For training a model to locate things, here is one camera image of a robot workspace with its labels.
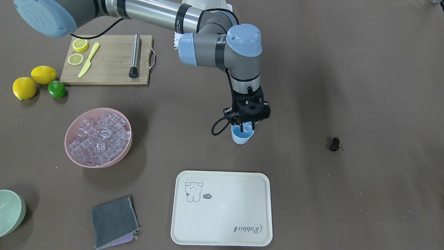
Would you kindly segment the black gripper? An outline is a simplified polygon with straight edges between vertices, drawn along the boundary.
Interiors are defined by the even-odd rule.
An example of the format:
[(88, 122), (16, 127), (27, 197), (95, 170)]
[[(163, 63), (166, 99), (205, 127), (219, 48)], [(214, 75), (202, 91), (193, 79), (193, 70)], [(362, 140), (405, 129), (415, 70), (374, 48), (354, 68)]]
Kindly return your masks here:
[(232, 106), (223, 110), (224, 117), (232, 125), (238, 126), (238, 134), (245, 132), (243, 123), (250, 122), (251, 130), (255, 130), (255, 122), (267, 119), (271, 115), (271, 108), (264, 100), (262, 88), (243, 94), (233, 91)]

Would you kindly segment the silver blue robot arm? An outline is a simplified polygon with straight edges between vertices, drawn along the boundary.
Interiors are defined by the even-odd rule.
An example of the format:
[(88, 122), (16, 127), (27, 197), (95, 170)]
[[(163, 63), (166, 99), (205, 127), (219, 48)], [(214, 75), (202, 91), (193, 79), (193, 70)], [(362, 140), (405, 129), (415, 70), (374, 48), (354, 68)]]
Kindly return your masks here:
[(252, 24), (240, 24), (226, 9), (202, 10), (171, 0), (15, 0), (20, 16), (51, 38), (73, 35), (100, 16), (135, 19), (180, 34), (182, 63), (214, 67), (227, 75), (232, 105), (223, 119), (243, 127), (269, 118), (271, 108), (260, 85), (262, 37)]

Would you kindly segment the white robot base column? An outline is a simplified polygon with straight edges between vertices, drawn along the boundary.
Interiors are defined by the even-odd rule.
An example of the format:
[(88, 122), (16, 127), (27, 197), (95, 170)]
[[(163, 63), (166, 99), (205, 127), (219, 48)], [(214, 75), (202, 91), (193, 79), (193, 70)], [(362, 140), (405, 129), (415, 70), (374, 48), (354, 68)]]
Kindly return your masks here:
[[(233, 6), (231, 3), (231, 0), (182, 0), (182, 4), (188, 4), (191, 5), (194, 8), (207, 10), (210, 9), (206, 14), (208, 13), (216, 13), (218, 11), (233, 11)], [(209, 17), (203, 17), (204, 21), (207, 22), (209, 20)], [(181, 38), (182, 34), (179, 34), (177, 32), (174, 32), (174, 38), (173, 38), (173, 49), (178, 50), (179, 49), (179, 39)]]

